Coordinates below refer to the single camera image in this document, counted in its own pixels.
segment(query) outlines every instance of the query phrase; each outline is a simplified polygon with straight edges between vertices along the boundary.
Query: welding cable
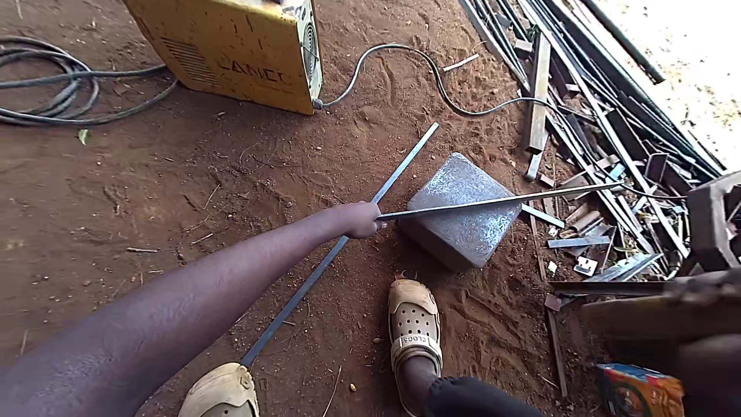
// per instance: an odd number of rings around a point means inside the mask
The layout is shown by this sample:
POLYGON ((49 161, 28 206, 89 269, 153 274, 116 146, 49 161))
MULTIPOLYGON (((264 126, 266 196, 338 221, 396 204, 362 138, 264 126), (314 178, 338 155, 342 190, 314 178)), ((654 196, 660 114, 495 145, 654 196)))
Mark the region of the welding cable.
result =
POLYGON ((0 36, 0 68, 21 59, 44 59, 61 68, 64 73, 35 79, 0 82, 0 90, 37 87, 66 81, 69 83, 52 99, 37 108, 13 111, 0 107, 0 122, 12 125, 101 125, 123 119, 152 107, 170 94, 178 84, 177 80, 174 81, 152 99, 125 111, 91 119, 79 119, 78 117, 87 113, 98 99, 100 93, 98 78, 146 76, 164 70, 165 65, 134 71, 93 71, 85 63, 71 56, 66 50, 50 43, 23 36, 0 36), (73 103, 78 96, 83 81, 90 84, 90 95, 82 104, 75 106, 73 103))
MULTIPOLYGON (((507 105, 514 104, 517 102, 536 102, 552 110, 554 114, 556 114, 556 117, 558 117, 559 121, 561 122, 562 127, 565 129, 568 129, 572 133, 572 137, 576 137, 576 131, 566 121, 565 116, 558 109, 558 107, 556 107, 555 105, 552 105, 549 102, 546 102, 545 100, 537 99, 534 97, 517 97, 514 99, 509 99, 506 102, 503 102, 501 104, 498 104, 492 108, 489 108, 483 111, 468 111, 468 110, 460 108, 456 103, 453 102, 453 100, 448 95, 448 92, 445 91, 445 85, 442 83, 442 76, 440 75, 440 70, 438 69, 435 61, 432 60, 432 58, 428 54, 420 51, 419 49, 416 49, 414 47, 407 46, 407 45, 401 45, 401 44, 381 44, 381 45, 376 45, 366 50, 358 59, 358 63, 355 66, 355 72, 353 73, 353 78, 350 80, 350 83, 348 84, 348 87, 345 89, 345 91, 343 91, 337 98, 335 98, 334 100, 330 102, 325 103, 320 99, 314 99, 314 103, 313 103, 314 108, 317 110, 328 108, 332 105, 337 104, 338 102, 340 102, 340 100, 348 96, 348 94, 350 94, 350 91, 353 89, 353 87, 355 86, 355 83, 358 80, 358 75, 360 74, 360 70, 362 68, 362 64, 365 61, 365 59, 369 55, 371 55, 373 52, 376 52, 378 50, 383 50, 383 49, 408 50, 410 52, 418 53, 420 56, 422 56, 422 58, 424 58, 425 61, 427 61, 427 63, 430 65, 430 68, 432 69, 432 74, 435 76, 435 83, 437 85, 437 90, 440 93, 440 96, 442 97, 442 101, 445 102, 445 104, 448 105, 448 107, 450 107, 457 114, 460 114, 462 116, 472 116, 472 117, 486 116, 488 114, 492 114, 493 112, 500 110, 501 108, 504 108, 507 105)), ((594 158, 589 154, 589 152, 585 152, 585 154, 587 154, 592 164, 597 166, 597 168, 599 168, 603 174, 609 177, 609 173, 604 168, 601 168, 597 165, 596 160, 594 160, 594 158)), ((626 184, 622 184, 621 187, 623 187, 625 190, 633 194, 637 194, 643 197, 650 197, 650 198, 654 198, 657 200, 685 200, 687 198, 687 197, 669 197, 669 196, 659 196, 659 195, 654 195, 654 194, 648 194, 642 191, 638 191, 635 188, 629 187, 626 184)))

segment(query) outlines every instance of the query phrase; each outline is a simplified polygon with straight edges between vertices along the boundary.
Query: hand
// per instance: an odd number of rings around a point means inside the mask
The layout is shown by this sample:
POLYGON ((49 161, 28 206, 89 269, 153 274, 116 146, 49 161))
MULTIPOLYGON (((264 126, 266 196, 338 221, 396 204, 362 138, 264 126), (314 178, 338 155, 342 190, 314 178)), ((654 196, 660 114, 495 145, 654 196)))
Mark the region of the hand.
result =
POLYGON ((361 201, 343 204, 329 210, 332 211, 335 221, 342 225, 342 234, 350 239, 365 239, 386 227, 386 223, 376 221, 381 211, 375 203, 361 201))

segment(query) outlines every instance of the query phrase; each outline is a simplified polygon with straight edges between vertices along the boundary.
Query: foot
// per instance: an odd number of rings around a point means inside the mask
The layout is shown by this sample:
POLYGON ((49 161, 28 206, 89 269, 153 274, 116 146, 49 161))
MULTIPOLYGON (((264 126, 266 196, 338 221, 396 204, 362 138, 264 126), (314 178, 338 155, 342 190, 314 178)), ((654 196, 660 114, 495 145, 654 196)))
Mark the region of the foot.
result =
POLYGON ((415 280, 396 280, 388 298, 391 366, 407 413, 421 416, 430 386, 440 376, 440 320, 435 299, 415 280))

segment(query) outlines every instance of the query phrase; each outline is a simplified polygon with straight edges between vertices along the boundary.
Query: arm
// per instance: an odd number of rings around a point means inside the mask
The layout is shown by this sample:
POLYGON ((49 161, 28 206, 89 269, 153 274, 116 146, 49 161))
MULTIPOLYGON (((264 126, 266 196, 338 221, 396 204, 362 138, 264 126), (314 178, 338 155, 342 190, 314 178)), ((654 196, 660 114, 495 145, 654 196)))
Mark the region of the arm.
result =
POLYGON ((374 203, 323 210, 215 252, 91 315, 0 378, 14 416, 133 416, 147 397, 226 332, 317 246, 378 229, 374 203))

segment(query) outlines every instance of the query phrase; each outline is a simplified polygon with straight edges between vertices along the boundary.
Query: yellow welding machine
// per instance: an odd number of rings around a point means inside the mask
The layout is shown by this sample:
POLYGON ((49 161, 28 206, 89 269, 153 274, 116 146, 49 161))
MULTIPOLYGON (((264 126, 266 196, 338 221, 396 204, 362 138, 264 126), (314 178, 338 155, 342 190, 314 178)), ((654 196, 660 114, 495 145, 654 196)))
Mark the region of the yellow welding machine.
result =
POLYGON ((313 114, 322 64, 312 0, 124 0, 188 88, 313 114))

